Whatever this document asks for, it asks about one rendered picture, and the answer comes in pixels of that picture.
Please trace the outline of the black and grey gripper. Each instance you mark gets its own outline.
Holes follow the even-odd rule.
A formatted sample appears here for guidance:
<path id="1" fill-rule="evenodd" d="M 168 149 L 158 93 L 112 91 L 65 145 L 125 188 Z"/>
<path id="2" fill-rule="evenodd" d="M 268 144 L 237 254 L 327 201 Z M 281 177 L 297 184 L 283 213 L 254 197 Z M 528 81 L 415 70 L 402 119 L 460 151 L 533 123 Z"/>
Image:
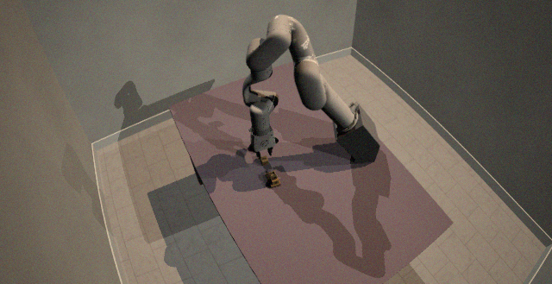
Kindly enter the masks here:
<path id="1" fill-rule="evenodd" d="M 267 149 L 268 153 L 272 155 L 272 149 L 279 140 L 274 137 L 273 129 L 270 126 L 270 131 L 264 136 L 257 136 L 254 132 L 251 132 L 251 144 L 248 147 L 248 151 L 255 151 L 257 157 L 260 157 L 260 151 Z M 259 152 L 258 152 L 259 151 Z"/>

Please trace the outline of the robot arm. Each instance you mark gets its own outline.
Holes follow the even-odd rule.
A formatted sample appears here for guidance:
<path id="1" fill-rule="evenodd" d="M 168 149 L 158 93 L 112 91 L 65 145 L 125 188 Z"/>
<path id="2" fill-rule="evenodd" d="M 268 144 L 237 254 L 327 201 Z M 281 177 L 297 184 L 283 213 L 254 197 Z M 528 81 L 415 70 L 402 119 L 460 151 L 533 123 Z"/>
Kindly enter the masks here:
<path id="1" fill-rule="evenodd" d="M 268 23 L 267 38 L 254 39 L 248 45 L 246 63 L 251 73 L 244 80 L 242 95 L 244 104 L 250 107 L 252 127 L 249 132 L 266 135 L 270 131 L 269 115 L 279 102 L 276 92 L 252 90 L 249 86 L 269 79 L 273 74 L 272 63 L 288 48 L 303 105 L 309 110 L 321 109 L 339 132 L 350 131 L 358 121 L 355 108 L 359 103 L 352 102 L 347 106 L 319 72 L 309 36 L 302 24 L 293 17 L 278 15 Z"/>

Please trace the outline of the yellow cube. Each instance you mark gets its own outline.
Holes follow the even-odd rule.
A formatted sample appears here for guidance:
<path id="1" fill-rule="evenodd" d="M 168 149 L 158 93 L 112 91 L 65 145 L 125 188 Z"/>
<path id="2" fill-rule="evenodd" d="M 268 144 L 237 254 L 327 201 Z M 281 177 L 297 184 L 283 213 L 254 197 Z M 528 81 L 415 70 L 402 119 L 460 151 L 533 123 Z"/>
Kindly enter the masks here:
<path id="1" fill-rule="evenodd" d="M 268 164 L 269 164 L 266 155 L 261 157 L 260 162 L 261 162 L 261 165 L 262 165 L 262 166 L 265 166 L 265 165 L 268 165 Z"/>
<path id="2" fill-rule="evenodd" d="M 279 184 L 279 179 L 278 179 L 277 175 L 271 176 L 270 177 L 270 182 L 271 182 L 272 185 Z"/>

